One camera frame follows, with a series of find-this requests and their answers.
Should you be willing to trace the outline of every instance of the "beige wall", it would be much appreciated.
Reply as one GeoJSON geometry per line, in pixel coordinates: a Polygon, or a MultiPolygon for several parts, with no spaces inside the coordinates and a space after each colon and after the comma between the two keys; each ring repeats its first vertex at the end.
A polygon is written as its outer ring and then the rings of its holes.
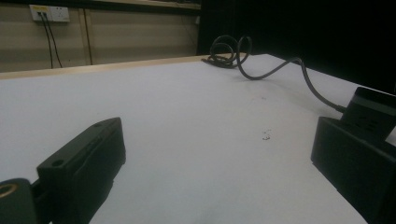
{"type": "Polygon", "coordinates": [[[91,11],[94,63],[116,63],[195,55],[194,17],[91,11]]]}
{"type": "MultiPolygon", "coordinates": [[[[195,55],[195,17],[76,8],[69,14],[70,22],[51,23],[64,67],[195,55]]],[[[27,5],[0,4],[0,72],[45,68],[50,54],[42,23],[27,5]]]]}

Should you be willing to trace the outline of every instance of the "dark background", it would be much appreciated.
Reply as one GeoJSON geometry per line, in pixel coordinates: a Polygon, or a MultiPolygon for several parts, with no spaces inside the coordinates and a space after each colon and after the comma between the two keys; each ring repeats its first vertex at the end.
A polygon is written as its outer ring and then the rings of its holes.
{"type": "Polygon", "coordinates": [[[219,35],[249,35],[253,54],[298,56],[314,70],[396,94],[391,12],[375,0],[203,0],[197,54],[219,35]]]}

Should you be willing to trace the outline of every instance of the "coiled cable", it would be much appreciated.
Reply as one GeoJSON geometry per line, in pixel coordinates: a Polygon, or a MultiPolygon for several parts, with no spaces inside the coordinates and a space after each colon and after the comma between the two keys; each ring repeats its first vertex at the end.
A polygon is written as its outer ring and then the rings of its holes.
{"type": "Polygon", "coordinates": [[[318,93],[318,91],[312,85],[311,80],[309,79],[308,73],[306,72],[304,62],[301,58],[295,57],[295,58],[288,59],[285,62],[283,62],[282,64],[280,64],[278,67],[274,68],[273,70],[271,70],[270,72],[268,72],[264,75],[261,75],[258,77],[250,76],[248,73],[245,72],[244,68],[242,67],[242,64],[246,61],[246,59],[250,55],[251,50],[252,50],[252,41],[249,36],[242,36],[239,39],[239,41],[236,41],[230,35],[221,35],[218,38],[216,38],[215,41],[213,42],[213,44],[210,48],[210,56],[207,59],[202,59],[202,61],[205,63],[212,64],[216,67],[221,67],[221,68],[232,69],[232,68],[238,67],[239,71],[242,73],[242,75],[249,80],[260,80],[260,79],[269,77],[288,63],[298,63],[303,70],[303,76],[304,76],[306,84],[308,85],[309,90],[311,90],[312,93],[325,105],[328,105],[341,113],[344,113],[346,111],[345,107],[343,107],[341,105],[336,105],[336,104],[330,102],[329,100],[324,98],[322,95],[320,95],[320,93],[318,93]],[[236,52],[234,52],[233,48],[230,46],[230,44],[225,43],[225,41],[228,41],[228,42],[231,41],[232,44],[235,45],[236,52]],[[245,41],[247,41],[247,52],[246,52],[244,58],[241,60],[241,57],[240,57],[241,48],[242,48],[242,44],[245,41]],[[216,49],[227,49],[228,52],[231,53],[231,56],[229,58],[227,58],[227,57],[217,55],[215,52],[216,49]]]}

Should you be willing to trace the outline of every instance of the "black bracket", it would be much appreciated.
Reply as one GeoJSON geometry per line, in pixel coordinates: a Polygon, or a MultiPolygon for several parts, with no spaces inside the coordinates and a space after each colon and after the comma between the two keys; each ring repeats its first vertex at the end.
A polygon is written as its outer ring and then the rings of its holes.
{"type": "Polygon", "coordinates": [[[0,223],[87,224],[124,163],[120,118],[95,123],[38,165],[34,184],[0,183],[0,223]]]}

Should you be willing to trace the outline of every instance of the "wall outlet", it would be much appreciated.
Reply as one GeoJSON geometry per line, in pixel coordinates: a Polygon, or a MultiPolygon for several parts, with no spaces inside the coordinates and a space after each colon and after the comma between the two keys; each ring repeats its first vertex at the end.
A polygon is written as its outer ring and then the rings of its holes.
{"type": "Polygon", "coordinates": [[[53,21],[70,21],[67,7],[49,7],[53,21]]]}
{"type": "Polygon", "coordinates": [[[32,18],[34,21],[41,21],[41,17],[38,15],[38,13],[46,13],[47,20],[52,21],[50,7],[38,6],[38,5],[30,5],[29,7],[30,7],[30,11],[32,12],[32,18]]]}
{"type": "Polygon", "coordinates": [[[30,5],[30,11],[32,12],[34,21],[41,21],[41,17],[38,13],[46,13],[48,21],[70,21],[67,7],[30,5]]]}

